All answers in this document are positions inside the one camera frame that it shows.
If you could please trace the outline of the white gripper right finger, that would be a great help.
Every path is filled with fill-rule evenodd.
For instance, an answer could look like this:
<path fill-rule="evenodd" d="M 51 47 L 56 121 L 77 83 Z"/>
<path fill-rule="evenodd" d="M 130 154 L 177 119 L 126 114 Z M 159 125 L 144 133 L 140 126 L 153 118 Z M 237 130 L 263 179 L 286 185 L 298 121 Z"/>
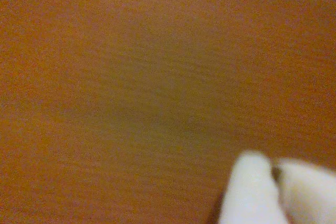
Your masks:
<path fill-rule="evenodd" d="M 292 223 L 335 223 L 335 171 L 297 159 L 281 158 L 280 202 Z"/>

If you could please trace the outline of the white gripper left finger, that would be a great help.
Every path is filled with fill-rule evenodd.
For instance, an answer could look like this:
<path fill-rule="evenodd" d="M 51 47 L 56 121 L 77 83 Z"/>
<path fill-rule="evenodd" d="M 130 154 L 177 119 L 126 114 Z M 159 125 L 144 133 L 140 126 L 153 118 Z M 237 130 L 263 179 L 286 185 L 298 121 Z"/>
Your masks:
<path fill-rule="evenodd" d="M 288 223 L 280 206 L 271 161 L 256 151 L 242 152 L 232 167 L 218 223 Z"/>

